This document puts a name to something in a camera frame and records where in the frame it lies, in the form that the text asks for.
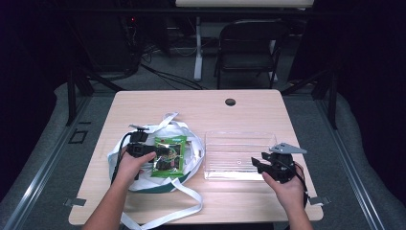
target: hand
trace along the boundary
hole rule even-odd
[[[302,166],[296,166],[296,173],[303,178]],[[275,181],[268,173],[263,172],[265,182],[275,191],[278,201],[288,213],[290,211],[303,210],[304,186],[301,180],[294,176],[290,181],[281,184]]]
[[[128,152],[123,150],[122,153],[122,161],[120,162],[119,171],[117,172],[117,176],[114,181],[120,180],[122,181],[127,187],[129,187],[134,182],[134,177],[138,174],[141,169],[141,166],[144,165],[146,162],[152,160],[156,153],[155,151],[150,152],[142,157],[133,157]]]

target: clear plastic container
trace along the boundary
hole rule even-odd
[[[269,148],[276,144],[277,139],[273,133],[207,132],[205,136],[205,178],[210,180],[262,180],[257,168],[252,165],[251,157],[261,160],[261,153],[269,152]]]

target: white strap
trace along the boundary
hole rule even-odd
[[[190,197],[194,198],[195,200],[197,200],[199,202],[199,204],[197,204],[191,208],[187,208],[187,209],[166,215],[162,218],[155,219],[153,221],[150,221],[150,222],[144,224],[143,226],[140,226],[138,223],[136,223],[134,220],[132,220],[131,217],[129,217],[126,213],[123,213],[122,214],[122,223],[129,229],[147,230],[147,229],[152,229],[152,228],[158,227],[158,226],[160,226],[164,223],[167,223],[169,221],[172,221],[174,219],[180,219],[180,218],[195,214],[203,208],[203,198],[200,194],[198,194],[197,192],[195,192],[194,190],[192,190],[190,188],[183,186],[180,183],[178,178],[172,180],[171,183],[178,190],[182,191],[183,193],[185,193],[185,194],[189,195]]]
[[[146,130],[146,133],[154,133],[158,130],[161,130],[162,128],[166,127],[178,114],[179,114],[178,112],[171,112],[165,114],[165,118],[162,120],[159,126],[153,130]]]

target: black chair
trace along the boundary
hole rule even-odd
[[[269,88],[275,78],[281,45],[289,35],[289,27],[281,20],[239,20],[220,33],[214,76],[220,88],[221,71],[272,72]],[[271,51],[271,41],[275,45]]]

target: wooden tabletop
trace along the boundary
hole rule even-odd
[[[311,8],[314,0],[176,0],[177,7]]]
[[[225,101],[234,99],[228,106]],[[170,90],[122,91],[117,93],[101,131],[98,144],[79,189],[84,206],[74,206],[69,221],[84,224],[96,209],[110,185],[107,154],[123,135],[128,125],[159,124],[168,112],[179,112],[176,121],[204,139],[210,131],[272,132],[278,143],[299,146],[282,96],[277,90]],[[310,174],[301,154],[294,160],[304,167],[310,196],[316,196]],[[204,178],[203,165],[185,183],[203,196],[203,209],[172,223],[239,223],[285,221],[286,214],[275,193],[263,181],[213,181]],[[149,222],[196,202],[175,191],[166,194],[128,193],[124,211],[139,223]],[[307,205],[311,220],[323,217],[318,206]]]

